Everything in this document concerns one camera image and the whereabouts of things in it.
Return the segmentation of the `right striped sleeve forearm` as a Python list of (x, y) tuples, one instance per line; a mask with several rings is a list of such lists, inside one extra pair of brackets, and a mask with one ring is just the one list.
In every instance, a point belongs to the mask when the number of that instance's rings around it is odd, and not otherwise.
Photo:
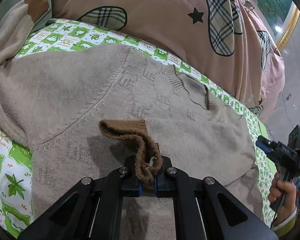
[(297, 207), (290, 214), (290, 216), (287, 217), (281, 223), (277, 222), (277, 217), (275, 218), (274, 223), (271, 226), (271, 230), (273, 230), (276, 233), (277, 237), (280, 238), (285, 236), (294, 228), (296, 222), (296, 213), (297, 213)]

